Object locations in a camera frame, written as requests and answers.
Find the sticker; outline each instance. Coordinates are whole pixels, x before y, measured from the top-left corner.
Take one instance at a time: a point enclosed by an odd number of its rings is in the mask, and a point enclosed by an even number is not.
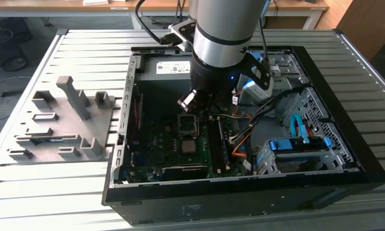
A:
[[[248,171],[251,171],[251,163],[247,160],[244,160],[243,165],[248,169]]]
[[[182,213],[184,216],[196,215],[199,212],[202,212],[202,210],[203,210],[202,205],[184,205],[182,207]]]
[[[239,97],[238,97],[238,96],[234,96],[234,97],[232,97],[232,104],[234,104],[234,105],[238,105],[238,104],[239,104]]]
[[[112,10],[123,11],[128,10],[128,7],[111,7]]]
[[[184,74],[191,72],[191,61],[158,62],[158,74]]]

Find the metal slotted table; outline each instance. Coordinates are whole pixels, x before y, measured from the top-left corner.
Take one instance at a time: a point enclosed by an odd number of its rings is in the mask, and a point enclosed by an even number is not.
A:
[[[159,36],[166,31],[156,31]],[[343,34],[334,31],[267,30],[268,45],[306,46],[385,169],[385,81]],[[256,34],[254,45],[262,44]],[[116,97],[107,143],[116,140],[126,72],[132,46],[156,46],[139,30],[71,30],[58,33],[0,134],[0,229],[119,230],[132,228],[102,205],[107,159],[18,164],[6,153],[38,88],[71,75],[87,95]],[[146,224],[142,230],[208,228],[270,230],[385,229],[385,185],[352,195],[322,210],[266,216]]]

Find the motherboard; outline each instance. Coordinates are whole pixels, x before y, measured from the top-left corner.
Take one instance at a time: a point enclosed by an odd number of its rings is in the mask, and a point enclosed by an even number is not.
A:
[[[124,176],[131,182],[240,176],[228,155],[234,130],[230,118],[178,114],[148,119],[134,140],[134,168]]]

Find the circuit board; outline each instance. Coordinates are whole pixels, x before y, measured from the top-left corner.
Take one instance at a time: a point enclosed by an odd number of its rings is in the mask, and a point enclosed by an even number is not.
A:
[[[227,139],[234,133],[234,124],[228,118],[222,119],[220,122],[224,128],[224,139]],[[195,127],[198,129],[195,135],[180,136],[180,132],[194,131]],[[210,131],[204,118],[198,118],[196,124],[187,116],[148,120],[136,136],[135,144],[132,175],[140,182],[162,181],[163,168],[167,167],[207,167],[207,178],[242,175],[240,165],[234,161],[228,164],[228,171],[214,170]]]

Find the desk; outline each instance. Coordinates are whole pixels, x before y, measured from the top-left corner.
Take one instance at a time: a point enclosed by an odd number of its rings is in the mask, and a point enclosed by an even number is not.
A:
[[[278,0],[279,16],[304,16],[308,17],[303,29],[315,29],[323,13],[328,10],[324,0],[318,0],[315,4],[304,0]],[[147,0],[140,7],[140,16],[174,16],[178,0]],[[186,1],[183,15],[188,15],[190,2]],[[275,16],[276,6],[270,5],[267,16]],[[142,29],[134,11],[131,12],[134,28]]]
[[[0,0],[0,17],[66,17],[66,16],[131,16],[135,29],[142,29],[134,14],[139,0],[111,1],[107,5],[83,6],[82,0]],[[176,0],[147,0],[140,8],[140,16],[174,16]],[[279,16],[308,17],[304,29],[315,29],[323,12],[328,10],[324,0],[316,4],[304,0],[278,0]],[[184,15],[188,15],[188,0]],[[272,3],[267,16],[275,15]]]
[[[163,36],[168,31],[155,33]],[[343,35],[334,31],[266,30],[272,46],[306,46],[320,72],[385,169],[385,81]],[[256,33],[251,45],[260,46]],[[58,35],[0,133],[0,230],[120,230],[131,228],[102,205],[107,160],[18,164],[8,157],[35,91],[64,73],[87,95],[106,90],[123,97],[132,46],[156,46],[140,30],[71,30]],[[122,98],[115,101],[120,108]],[[112,116],[107,143],[118,140],[120,110]],[[320,210],[239,218],[139,225],[138,230],[382,230],[385,185]]]
[[[128,16],[134,1],[84,6],[83,0],[0,0],[0,17]]]

